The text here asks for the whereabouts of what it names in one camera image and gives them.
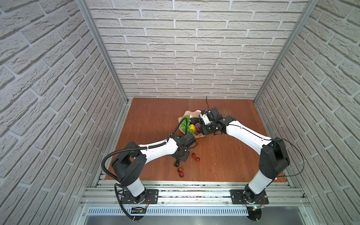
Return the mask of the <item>black fake berry pair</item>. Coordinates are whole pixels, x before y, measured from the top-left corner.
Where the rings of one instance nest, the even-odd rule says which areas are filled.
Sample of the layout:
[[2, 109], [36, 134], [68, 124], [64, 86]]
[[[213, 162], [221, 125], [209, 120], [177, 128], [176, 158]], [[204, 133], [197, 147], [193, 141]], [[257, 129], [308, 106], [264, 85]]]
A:
[[180, 162], [181, 162], [181, 161], [177, 159], [177, 160], [175, 161], [175, 163], [174, 163], [174, 166], [175, 166], [175, 167], [179, 167], [179, 166], [180, 166]]

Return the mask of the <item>yellow fake lemon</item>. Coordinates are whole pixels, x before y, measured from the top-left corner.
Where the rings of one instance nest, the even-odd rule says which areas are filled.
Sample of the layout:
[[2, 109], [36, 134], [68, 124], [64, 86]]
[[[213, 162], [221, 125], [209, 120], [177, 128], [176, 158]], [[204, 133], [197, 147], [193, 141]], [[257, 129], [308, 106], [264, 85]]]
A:
[[193, 124], [190, 124], [190, 126], [188, 127], [188, 131], [191, 134], [194, 134], [197, 130], [196, 130], [196, 128], [195, 128], [195, 126]]

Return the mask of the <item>green fake grape bunch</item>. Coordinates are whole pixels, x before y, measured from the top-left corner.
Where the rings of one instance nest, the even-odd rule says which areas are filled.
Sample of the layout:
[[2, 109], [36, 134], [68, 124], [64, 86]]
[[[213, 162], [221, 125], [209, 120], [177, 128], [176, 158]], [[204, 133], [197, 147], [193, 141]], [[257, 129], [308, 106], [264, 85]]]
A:
[[189, 127], [190, 124], [191, 124], [190, 116], [189, 116], [189, 115], [186, 115], [186, 116], [184, 116], [184, 118], [187, 118], [187, 119], [184, 120], [184, 121], [181, 123], [181, 129], [182, 129], [183, 131], [185, 131], [185, 130], [187, 129], [187, 132], [190, 133], [190, 132], [188, 131], [188, 127]]

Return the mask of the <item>purple fake fig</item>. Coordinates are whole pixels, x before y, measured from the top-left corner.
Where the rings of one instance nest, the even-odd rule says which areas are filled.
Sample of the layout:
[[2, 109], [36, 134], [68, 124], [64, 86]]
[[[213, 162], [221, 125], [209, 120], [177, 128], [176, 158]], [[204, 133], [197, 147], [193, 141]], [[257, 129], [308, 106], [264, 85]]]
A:
[[201, 124], [200, 124], [200, 123], [196, 123], [196, 124], [195, 124], [195, 128], [196, 128], [196, 131], [200, 132], [200, 131], [201, 131]]

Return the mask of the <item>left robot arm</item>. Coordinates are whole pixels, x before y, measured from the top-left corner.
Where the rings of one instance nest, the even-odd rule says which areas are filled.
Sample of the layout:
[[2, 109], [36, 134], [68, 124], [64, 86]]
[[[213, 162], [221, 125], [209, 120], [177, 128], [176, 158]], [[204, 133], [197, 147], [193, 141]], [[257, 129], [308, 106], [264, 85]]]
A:
[[146, 188], [140, 180], [144, 166], [167, 155], [182, 155], [196, 143], [195, 137], [187, 133], [184, 136], [169, 135], [167, 139], [147, 145], [129, 143], [122, 152], [116, 154], [111, 167], [118, 183], [135, 198], [143, 199]]

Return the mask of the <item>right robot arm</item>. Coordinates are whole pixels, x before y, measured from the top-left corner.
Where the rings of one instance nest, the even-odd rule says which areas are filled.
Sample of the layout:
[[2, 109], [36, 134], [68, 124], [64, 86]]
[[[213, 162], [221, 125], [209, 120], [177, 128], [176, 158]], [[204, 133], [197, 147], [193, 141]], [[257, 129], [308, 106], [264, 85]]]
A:
[[254, 178], [245, 186], [243, 194], [247, 202], [255, 199], [290, 165], [290, 159], [283, 139], [263, 136], [244, 126], [236, 119], [201, 114], [199, 122], [202, 133], [206, 135], [221, 134], [232, 136], [252, 148], [258, 155], [259, 170]]

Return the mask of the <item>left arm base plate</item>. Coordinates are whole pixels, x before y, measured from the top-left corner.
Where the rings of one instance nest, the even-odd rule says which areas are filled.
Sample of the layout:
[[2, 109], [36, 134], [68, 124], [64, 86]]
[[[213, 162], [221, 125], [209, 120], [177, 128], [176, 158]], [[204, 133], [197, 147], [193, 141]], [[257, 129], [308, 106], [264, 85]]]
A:
[[139, 196], [134, 197], [130, 191], [122, 193], [121, 201], [123, 204], [157, 204], [158, 203], [158, 189], [146, 189]]

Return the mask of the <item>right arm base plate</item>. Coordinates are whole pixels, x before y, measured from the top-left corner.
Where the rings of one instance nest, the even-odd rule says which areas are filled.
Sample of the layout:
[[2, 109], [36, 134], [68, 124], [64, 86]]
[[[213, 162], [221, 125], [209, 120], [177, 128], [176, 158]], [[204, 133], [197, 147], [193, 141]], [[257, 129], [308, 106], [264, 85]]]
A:
[[230, 190], [230, 197], [232, 204], [269, 204], [265, 190], [263, 190], [260, 194], [253, 194], [251, 190], [232, 189]]

